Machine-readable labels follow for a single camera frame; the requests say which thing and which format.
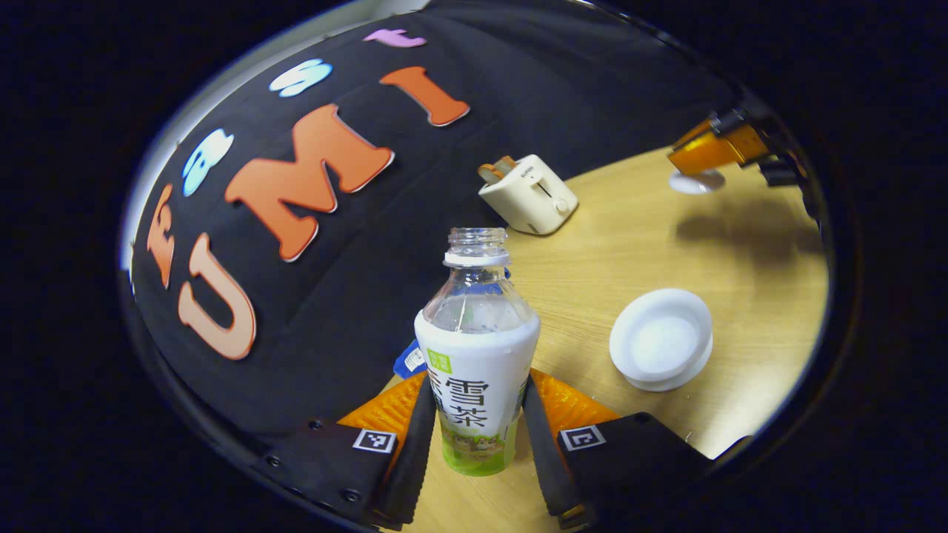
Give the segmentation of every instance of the blue letter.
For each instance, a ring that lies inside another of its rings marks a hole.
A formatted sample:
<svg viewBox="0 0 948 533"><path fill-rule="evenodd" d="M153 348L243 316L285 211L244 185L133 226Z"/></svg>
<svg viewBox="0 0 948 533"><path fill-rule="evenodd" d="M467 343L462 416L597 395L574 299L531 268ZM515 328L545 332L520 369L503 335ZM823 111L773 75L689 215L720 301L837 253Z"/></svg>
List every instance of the blue letter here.
<svg viewBox="0 0 948 533"><path fill-rule="evenodd" d="M225 135L224 130L218 128L210 132L210 135L197 145L184 165L184 172L181 173L184 177L185 196L191 196L194 191L197 191L204 177L208 175L210 167L216 165L224 157L233 141L233 135Z"/></svg>
<svg viewBox="0 0 948 533"><path fill-rule="evenodd" d="M270 83L271 91L280 91L281 98L296 96L309 87L323 81L329 73L333 71L333 66L323 63L322 59L311 59L304 61L286 72Z"/></svg>

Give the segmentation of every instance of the table surface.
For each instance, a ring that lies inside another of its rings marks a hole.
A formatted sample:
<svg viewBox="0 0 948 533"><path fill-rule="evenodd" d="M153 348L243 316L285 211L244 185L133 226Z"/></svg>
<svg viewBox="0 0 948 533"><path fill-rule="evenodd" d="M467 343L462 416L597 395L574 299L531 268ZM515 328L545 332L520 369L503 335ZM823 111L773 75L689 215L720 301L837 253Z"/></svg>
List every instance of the table surface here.
<svg viewBox="0 0 948 533"><path fill-rule="evenodd" d="M621 415L653 414L714 458L757 432L801 376L823 321L828 272L796 187L768 188L756 166L734 165L719 169L727 182L714 193L676 193L668 152L567 181L579 207L559 230L508 230L511 281L540 317L535 368ZM612 365L609 336L626 305L663 287L707 303L714 348L690 382L648 393ZM414 522L403 531L558 531L523 417L516 446L510 468L465 477L441 457L436 422Z"/></svg>

